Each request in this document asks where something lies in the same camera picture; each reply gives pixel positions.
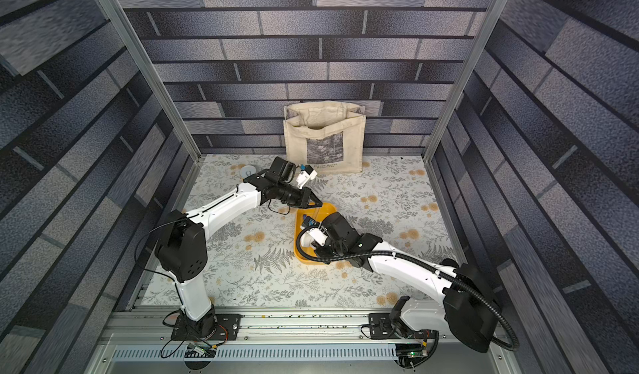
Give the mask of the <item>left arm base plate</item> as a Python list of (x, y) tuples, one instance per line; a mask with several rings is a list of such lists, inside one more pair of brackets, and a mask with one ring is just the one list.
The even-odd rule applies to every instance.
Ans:
[(195, 322), (180, 313), (172, 328), (173, 341), (235, 341), (240, 329), (240, 314), (206, 315)]

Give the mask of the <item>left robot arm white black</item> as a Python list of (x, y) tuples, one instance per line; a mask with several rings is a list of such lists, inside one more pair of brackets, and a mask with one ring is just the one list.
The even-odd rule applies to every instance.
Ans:
[(206, 341), (223, 329), (206, 294), (207, 240), (243, 213), (273, 200), (296, 209), (321, 207), (321, 200), (306, 186), (317, 175), (310, 165), (296, 166), (276, 157), (269, 168), (243, 179), (218, 199), (189, 212), (170, 213), (159, 227), (155, 256), (173, 280), (181, 303), (176, 323), (188, 337)]

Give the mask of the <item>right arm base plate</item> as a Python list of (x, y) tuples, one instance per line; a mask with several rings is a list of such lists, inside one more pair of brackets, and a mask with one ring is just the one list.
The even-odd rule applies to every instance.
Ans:
[(399, 319), (392, 319), (389, 313), (370, 313), (368, 323), (360, 327), (362, 335), (370, 340), (416, 340), (426, 341), (436, 339), (437, 331), (415, 331), (408, 328)]

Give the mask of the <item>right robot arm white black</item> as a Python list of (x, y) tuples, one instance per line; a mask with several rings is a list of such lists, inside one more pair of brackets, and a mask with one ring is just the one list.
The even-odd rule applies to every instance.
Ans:
[(353, 267), (397, 279), (437, 302), (402, 297), (391, 320), (404, 332), (448, 329), (466, 347), (487, 352), (503, 316), (494, 292), (481, 272), (452, 259), (432, 263), (403, 252), (381, 237), (359, 233), (340, 213), (322, 222), (307, 217), (296, 250), (313, 262), (348, 261)]

